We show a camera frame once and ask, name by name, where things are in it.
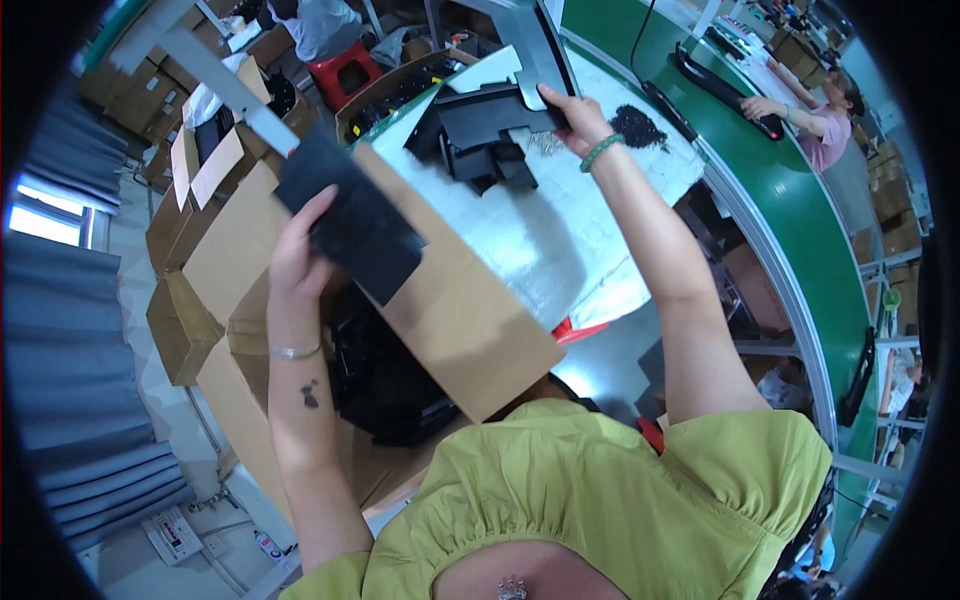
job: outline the tattoo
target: tattoo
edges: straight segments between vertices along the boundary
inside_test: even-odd
[[[319,383],[316,379],[311,379],[310,385],[305,385],[300,388],[300,393],[303,394],[303,406],[307,408],[317,408],[319,406],[316,397],[313,395],[313,386]]]

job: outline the green bead bracelet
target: green bead bracelet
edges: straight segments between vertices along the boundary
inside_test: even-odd
[[[598,156],[600,156],[601,152],[607,150],[608,148],[610,148],[610,146],[612,146],[617,142],[622,144],[624,141],[625,139],[622,133],[614,133],[607,139],[603,140],[602,142],[597,144],[593,148],[593,150],[590,151],[590,154],[588,154],[587,157],[584,158],[584,161],[580,163],[580,170],[584,173],[588,173],[590,170],[590,165],[592,165],[593,161],[596,160]]]

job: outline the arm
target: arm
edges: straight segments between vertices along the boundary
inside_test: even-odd
[[[328,187],[281,232],[270,266],[267,338],[271,349],[320,345],[320,294],[332,266],[310,256],[310,226],[336,197]],[[268,391],[276,463],[290,504],[303,572],[347,552],[370,550],[373,537],[340,467],[336,419],[321,352],[272,356]]]
[[[743,114],[748,119],[759,119],[768,114],[776,114],[779,118],[793,123],[802,130],[813,133],[817,137],[823,138],[827,135],[827,118],[810,114],[795,107],[788,107],[782,102],[770,100],[763,96],[754,96],[745,98],[741,101]]]
[[[564,111],[572,131],[561,136],[578,156],[612,134],[595,102],[545,86],[540,93]],[[591,173],[660,311],[670,422],[769,409],[733,346],[709,266],[683,220],[623,146],[603,151]]]
[[[792,75],[783,72],[783,65],[777,62],[775,59],[769,59],[767,61],[767,67],[774,72],[780,81],[783,82],[787,87],[790,88],[790,91],[793,92],[795,96],[800,98],[801,102],[806,104],[811,110],[819,108],[823,105],[819,100],[813,97],[811,94],[800,82],[796,80]]]
[[[894,365],[897,360],[897,351],[890,350],[887,355],[887,376],[883,382],[883,395],[880,396],[880,406],[876,409],[880,415],[890,412],[890,394],[894,391]]]
[[[826,526],[825,523],[821,523],[820,527],[817,528],[817,533],[813,536],[813,562],[810,563],[810,568],[806,570],[806,576],[810,579],[817,579],[820,577],[820,574],[823,572],[823,556],[824,556],[824,546],[827,545],[827,539],[830,536],[830,528]]]

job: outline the silver bracelet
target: silver bracelet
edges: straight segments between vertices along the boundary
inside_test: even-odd
[[[274,358],[286,358],[287,360],[299,360],[301,358],[310,358],[320,351],[320,344],[310,350],[298,350],[296,348],[270,348],[270,355]]]

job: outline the black granules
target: black granules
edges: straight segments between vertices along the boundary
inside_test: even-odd
[[[627,145],[631,148],[646,148],[658,144],[666,150],[666,133],[657,129],[650,117],[637,107],[623,105],[618,108],[616,116],[610,120],[610,125],[615,132],[626,138]]]

